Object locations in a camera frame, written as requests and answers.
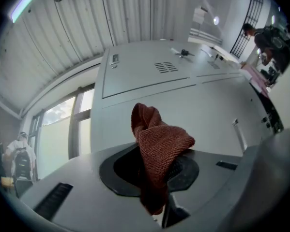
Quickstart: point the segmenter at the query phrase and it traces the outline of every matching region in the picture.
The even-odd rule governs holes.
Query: brown knit cloth
[[[157,215],[167,200],[164,179],[170,165],[180,153],[192,147],[195,140],[184,129],[164,123],[154,107],[137,103],[131,120],[144,164],[139,171],[140,199],[152,215]]]

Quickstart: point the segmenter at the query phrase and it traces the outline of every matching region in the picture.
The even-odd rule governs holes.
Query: black slot
[[[34,211],[47,220],[51,220],[73,186],[58,183],[52,191],[37,205]]]
[[[222,167],[222,168],[227,168],[231,170],[235,170],[237,168],[237,164],[235,163],[230,163],[230,162],[225,162],[225,161],[219,161],[216,163],[217,166]]]

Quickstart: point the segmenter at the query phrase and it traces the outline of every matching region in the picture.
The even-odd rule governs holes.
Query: window frame
[[[69,132],[68,132],[68,158],[69,160],[80,155],[79,151],[79,123],[82,120],[90,118],[91,109],[80,111],[81,102],[83,98],[84,92],[94,89],[95,83],[87,85],[85,87],[79,87],[76,91],[62,97],[46,108],[42,109],[38,114],[33,116],[30,125],[30,133],[29,133],[29,144],[31,144],[31,138],[35,137],[35,145],[34,152],[37,155],[38,152],[38,142],[40,140],[40,129],[42,127],[43,119],[45,112],[49,109],[61,104],[62,102],[75,97],[71,116],[70,116],[70,124],[69,124]],[[37,161],[35,162],[34,176],[36,180],[38,180],[37,173]]]

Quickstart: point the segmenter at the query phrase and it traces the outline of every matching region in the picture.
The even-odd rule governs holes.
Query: ceiling light
[[[18,19],[18,17],[21,15],[22,11],[27,7],[27,5],[32,0],[21,0],[19,4],[15,7],[14,11],[11,13],[11,20],[13,23]]]
[[[215,24],[215,25],[218,25],[218,24],[219,24],[219,17],[218,17],[218,16],[216,16],[216,17],[214,18],[214,24]]]

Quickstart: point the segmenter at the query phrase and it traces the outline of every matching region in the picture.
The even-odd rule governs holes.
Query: corrugated metal wall
[[[0,94],[17,109],[110,46],[172,39],[180,0],[34,0],[0,42]]]

